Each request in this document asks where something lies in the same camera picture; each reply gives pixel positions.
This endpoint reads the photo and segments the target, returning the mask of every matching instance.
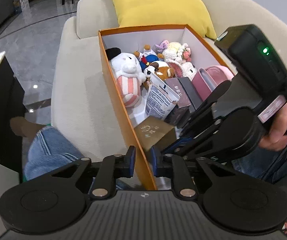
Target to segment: person's leg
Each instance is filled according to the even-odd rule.
[[[237,171],[262,179],[271,163],[278,158],[280,152],[269,151],[257,147],[245,157],[232,161],[233,168]],[[276,183],[287,175],[287,160],[281,163],[281,167],[268,176],[267,181]]]
[[[269,165],[279,156],[280,152],[269,151],[257,147],[253,152],[231,163],[237,171],[257,179],[261,179]]]
[[[10,120],[10,127],[16,135],[33,140],[24,168],[27,180],[84,157],[52,126],[31,123],[23,117],[15,117]]]
[[[15,135],[27,137],[32,141],[35,138],[37,132],[45,127],[45,125],[32,123],[27,121],[22,116],[17,116],[10,119],[10,127]]]

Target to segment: marble floor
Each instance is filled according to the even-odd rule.
[[[26,119],[51,122],[50,98],[60,38],[66,20],[76,15],[77,2],[34,0],[30,9],[9,19],[0,28],[0,52],[6,58],[25,91]],[[23,139],[22,164],[31,142]]]

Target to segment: plush toy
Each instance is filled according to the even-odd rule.
[[[181,65],[178,62],[172,59],[165,59],[165,62],[168,64],[169,67],[172,67],[174,69],[176,77],[183,77]]]
[[[164,59],[164,56],[161,53],[156,54],[152,50],[151,46],[148,44],[146,44],[143,47],[143,53],[136,51],[133,54],[139,60],[142,71],[144,71],[145,68],[147,68],[151,62],[154,62],[157,60],[163,61],[163,59]]]
[[[190,48],[185,48],[184,52],[183,52],[183,58],[186,62],[190,62],[191,61],[191,49]]]
[[[162,52],[165,59],[171,59],[179,64],[191,61],[190,54],[191,49],[188,47],[187,43],[181,45],[179,42],[171,42],[168,47]]]
[[[167,78],[175,77],[175,71],[171,67],[159,67],[155,74],[162,80],[165,81]]]
[[[168,44],[168,47],[164,49],[162,55],[164,55],[165,59],[175,60],[177,57],[178,49],[181,47],[179,42],[171,42]]]
[[[168,48],[168,45],[169,45],[169,41],[167,40],[164,40],[160,45],[155,45],[156,48],[157,48],[157,51],[159,53],[162,53],[166,48]]]
[[[140,85],[146,81],[138,59],[133,54],[122,53],[119,48],[106,49],[106,55],[125,107],[134,106],[141,96]]]
[[[164,61],[155,61],[152,62],[144,71],[143,73],[146,75],[146,81],[143,83],[143,86],[146,88],[146,90],[149,89],[149,85],[150,85],[150,76],[151,73],[158,73],[160,68],[169,68],[168,64]]]
[[[197,69],[191,64],[191,62],[185,62],[181,65],[181,70],[183,72],[184,77],[189,77],[190,81],[193,80],[195,74],[197,73]]]

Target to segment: finger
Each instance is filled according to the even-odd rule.
[[[277,143],[287,130],[287,103],[276,113],[271,125],[268,139],[272,144]]]
[[[287,145],[287,135],[284,135],[280,138],[280,140],[276,143],[271,143],[270,139],[267,136],[263,136],[259,147],[270,150],[270,151],[281,151]]]

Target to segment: cardboard box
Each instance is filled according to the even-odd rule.
[[[98,38],[103,76],[125,144],[136,147],[135,169],[142,184],[148,190],[156,190],[153,173],[134,130],[146,118],[145,99],[147,93],[144,88],[141,89],[142,99],[134,108],[125,108],[105,50],[118,47],[122,52],[133,53],[137,50],[143,51],[145,44],[151,45],[152,49],[155,50],[155,44],[169,40],[189,45],[192,51],[192,64],[196,68],[227,65],[214,49],[188,25],[152,25],[107,29],[99,31]]]
[[[163,150],[177,139],[174,125],[153,116],[148,116],[134,131],[150,163],[151,146],[157,145],[159,150]]]
[[[168,78],[165,83],[180,96],[177,105],[165,119],[165,122],[176,126],[188,110],[191,102],[178,78]]]

